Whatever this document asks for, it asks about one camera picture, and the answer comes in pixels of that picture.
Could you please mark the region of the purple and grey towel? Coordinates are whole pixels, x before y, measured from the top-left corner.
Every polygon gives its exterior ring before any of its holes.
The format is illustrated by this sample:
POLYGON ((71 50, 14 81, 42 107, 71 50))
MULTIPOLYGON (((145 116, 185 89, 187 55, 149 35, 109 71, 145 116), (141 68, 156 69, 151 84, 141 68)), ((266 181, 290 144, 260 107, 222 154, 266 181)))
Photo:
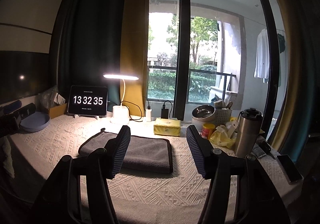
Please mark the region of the purple and grey towel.
MULTIPOLYGON (((86 140, 78 150, 80 156, 88 156, 97 148, 102 148, 108 140, 117 135, 100 131, 86 140)), ((123 167, 161 174, 173 172, 172 147, 167 139, 131 136, 123 167)))

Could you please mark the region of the blue plastic bowl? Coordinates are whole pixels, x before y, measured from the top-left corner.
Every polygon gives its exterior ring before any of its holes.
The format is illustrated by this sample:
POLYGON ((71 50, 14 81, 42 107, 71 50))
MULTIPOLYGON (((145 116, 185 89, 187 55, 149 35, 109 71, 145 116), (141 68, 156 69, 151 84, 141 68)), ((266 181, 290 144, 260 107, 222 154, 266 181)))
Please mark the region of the blue plastic bowl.
POLYGON ((23 119, 20 126, 27 132, 37 132, 43 130, 50 123, 50 116, 44 112, 34 112, 23 119))

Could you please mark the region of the black smartphone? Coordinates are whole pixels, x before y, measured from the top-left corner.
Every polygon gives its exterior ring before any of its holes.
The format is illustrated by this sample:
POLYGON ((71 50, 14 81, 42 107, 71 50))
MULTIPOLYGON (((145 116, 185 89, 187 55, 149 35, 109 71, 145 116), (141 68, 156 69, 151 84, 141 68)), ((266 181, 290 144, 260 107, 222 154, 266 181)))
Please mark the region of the black smartphone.
POLYGON ((278 155, 276 160, 289 184, 294 184, 303 179, 295 164, 288 155, 278 155))

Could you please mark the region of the white tablet stand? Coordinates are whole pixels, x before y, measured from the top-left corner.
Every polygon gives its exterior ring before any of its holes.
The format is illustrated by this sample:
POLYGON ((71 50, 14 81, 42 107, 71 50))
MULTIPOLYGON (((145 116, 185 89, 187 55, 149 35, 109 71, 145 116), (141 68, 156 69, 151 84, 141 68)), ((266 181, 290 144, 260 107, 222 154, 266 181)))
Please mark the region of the white tablet stand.
POLYGON ((79 118, 79 117, 89 117, 89 118, 95 118, 95 119, 99 119, 99 116, 93 116, 93 115, 79 115, 79 114, 74 114, 73 115, 74 118, 79 118))

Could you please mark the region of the tablet showing clock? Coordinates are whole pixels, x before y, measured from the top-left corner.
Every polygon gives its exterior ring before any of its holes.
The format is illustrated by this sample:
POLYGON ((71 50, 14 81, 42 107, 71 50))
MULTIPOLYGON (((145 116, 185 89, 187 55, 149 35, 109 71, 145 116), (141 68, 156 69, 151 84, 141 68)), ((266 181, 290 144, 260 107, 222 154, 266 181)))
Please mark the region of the tablet showing clock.
POLYGON ((107 87, 71 86, 68 110, 82 116, 106 116, 107 87))

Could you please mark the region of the yellow plastic bag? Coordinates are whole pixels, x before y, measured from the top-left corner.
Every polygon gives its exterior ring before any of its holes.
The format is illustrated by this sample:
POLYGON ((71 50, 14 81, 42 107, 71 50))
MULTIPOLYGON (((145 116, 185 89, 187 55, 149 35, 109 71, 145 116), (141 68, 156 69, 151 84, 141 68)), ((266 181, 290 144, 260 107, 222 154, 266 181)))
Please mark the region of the yellow plastic bag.
POLYGON ((228 149, 233 149, 237 133, 234 132, 231 137, 228 136, 228 129, 224 125, 216 127, 216 130, 212 133, 209 141, 218 145, 219 147, 226 147, 228 149))

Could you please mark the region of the steel thermos bottle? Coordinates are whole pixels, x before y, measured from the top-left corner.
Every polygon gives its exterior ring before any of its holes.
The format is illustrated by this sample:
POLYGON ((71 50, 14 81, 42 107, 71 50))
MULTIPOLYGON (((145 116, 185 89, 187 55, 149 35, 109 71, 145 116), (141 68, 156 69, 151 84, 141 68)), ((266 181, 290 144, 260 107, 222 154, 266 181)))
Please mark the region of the steel thermos bottle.
POLYGON ((234 144, 235 156, 244 158, 251 153, 259 135, 262 120, 261 112, 255 108, 240 112, 238 132, 234 144))

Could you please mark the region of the white patterned tablecloth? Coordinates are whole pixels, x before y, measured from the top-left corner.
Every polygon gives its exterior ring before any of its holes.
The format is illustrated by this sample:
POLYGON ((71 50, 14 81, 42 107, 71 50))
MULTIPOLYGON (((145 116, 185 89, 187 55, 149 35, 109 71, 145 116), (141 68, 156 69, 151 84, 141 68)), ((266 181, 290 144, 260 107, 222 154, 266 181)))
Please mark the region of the white patterned tablecloth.
MULTIPOLYGON (((108 118, 62 115, 50 120, 38 132, 21 132, 10 136, 15 178, 13 186, 18 195, 34 201, 45 179, 59 159, 66 154, 78 156, 78 150, 87 139, 101 128, 112 129, 108 118)), ((197 223, 204 207, 210 180, 197 172, 185 137, 165 136, 173 153, 173 173, 162 174, 123 168, 114 179, 108 180, 111 199, 120 223, 197 223)), ((269 156, 259 159, 268 173, 285 207, 301 194, 303 181, 289 184, 279 164, 269 156)), ((225 223, 231 223, 236 202, 237 177, 231 177, 228 209, 225 223)), ((58 202, 46 196, 43 203, 47 213, 33 213, 34 221, 49 223, 57 217, 58 202)))

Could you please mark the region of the white ceramic pot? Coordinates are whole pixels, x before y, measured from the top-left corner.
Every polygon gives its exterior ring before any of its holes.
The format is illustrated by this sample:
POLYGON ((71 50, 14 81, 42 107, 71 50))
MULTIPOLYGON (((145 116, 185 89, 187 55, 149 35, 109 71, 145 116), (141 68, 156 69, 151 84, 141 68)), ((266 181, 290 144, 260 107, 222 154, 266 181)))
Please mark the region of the white ceramic pot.
POLYGON ((197 131, 202 131, 202 127, 205 123, 213 123, 215 116, 208 116, 208 117, 192 117, 191 124, 195 125, 197 131))

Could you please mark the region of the white desk lamp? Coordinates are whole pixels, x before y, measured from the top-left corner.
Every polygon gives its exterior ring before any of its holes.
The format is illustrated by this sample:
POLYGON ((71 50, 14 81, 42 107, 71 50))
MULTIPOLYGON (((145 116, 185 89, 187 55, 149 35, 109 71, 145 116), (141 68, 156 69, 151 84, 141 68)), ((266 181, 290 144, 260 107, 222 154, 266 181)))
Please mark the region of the white desk lamp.
POLYGON ((130 112, 129 108, 122 105, 125 91, 126 91, 126 83, 125 81, 137 81, 139 78, 133 75, 125 75, 125 74, 103 74, 104 78, 107 79, 115 79, 121 80, 123 82, 123 94, 120 100, 120 104, 118 106, 113 106, 112 111, 112 122, 113 123, 121 123, 121 124, 128 124, 130 121, 130 112))

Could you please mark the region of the dark green curtain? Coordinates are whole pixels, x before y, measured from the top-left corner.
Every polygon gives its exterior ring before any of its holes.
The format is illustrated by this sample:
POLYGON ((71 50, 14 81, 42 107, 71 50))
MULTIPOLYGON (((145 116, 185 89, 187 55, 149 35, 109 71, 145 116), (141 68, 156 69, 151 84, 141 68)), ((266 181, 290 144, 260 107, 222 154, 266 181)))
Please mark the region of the dark green curtain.
POLYGON ((107 80, 103 75, 120 72, 124 0, 64 1, 58 90, 67 99, 71 86, 107 87, 107 110, 111 111, 120 103, 120 81, 107 80))

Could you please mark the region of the yellow tissue pack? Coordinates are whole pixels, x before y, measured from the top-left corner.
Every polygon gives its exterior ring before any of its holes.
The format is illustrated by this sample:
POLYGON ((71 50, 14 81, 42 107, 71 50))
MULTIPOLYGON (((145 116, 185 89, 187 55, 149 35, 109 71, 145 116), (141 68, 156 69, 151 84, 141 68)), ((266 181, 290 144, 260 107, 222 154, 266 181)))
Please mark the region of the yellow tissue pack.
POLYGON ((180 136, 181 121, 178 119, 156 118, 153 125, 155 135, 180 136))

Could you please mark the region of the white power adapter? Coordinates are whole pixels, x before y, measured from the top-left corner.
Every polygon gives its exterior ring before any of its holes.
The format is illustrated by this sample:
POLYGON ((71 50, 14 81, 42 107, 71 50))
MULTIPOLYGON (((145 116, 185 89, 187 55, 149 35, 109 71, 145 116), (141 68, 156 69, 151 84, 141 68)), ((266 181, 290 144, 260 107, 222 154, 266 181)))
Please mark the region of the white power adapter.
POLYGON ((150 108, 150 106, 148 106, 146 111, 145 111, 145 120, 147 122, 151 122, 151 120, 152 120, 151 119, 152 118, 151 114, 152 114, 152 109, 150 108))

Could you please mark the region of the black power bank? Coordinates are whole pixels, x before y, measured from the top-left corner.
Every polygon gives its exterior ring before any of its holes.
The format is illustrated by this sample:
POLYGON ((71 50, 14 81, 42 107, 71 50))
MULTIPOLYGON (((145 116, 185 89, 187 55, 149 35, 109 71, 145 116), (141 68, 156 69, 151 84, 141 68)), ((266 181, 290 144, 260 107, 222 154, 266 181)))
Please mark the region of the black power bank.
POLYGON ((168 119, 169 118, 169 110, 163 106, 161 109, 161 118, 168 119))

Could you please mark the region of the yellow curtain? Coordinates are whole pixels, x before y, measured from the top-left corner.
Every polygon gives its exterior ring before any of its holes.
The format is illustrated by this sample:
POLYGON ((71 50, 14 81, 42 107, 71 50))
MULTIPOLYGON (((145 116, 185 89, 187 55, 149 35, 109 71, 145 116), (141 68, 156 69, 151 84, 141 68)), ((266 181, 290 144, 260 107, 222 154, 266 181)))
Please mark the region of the yellow curtain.
POLYGON ((125 81, 124 104, 130 114, 144 115, 147 90, 147 56, 149 0, 125 0, 121 31, 120 72, 137 76, 137 81, 125 81))

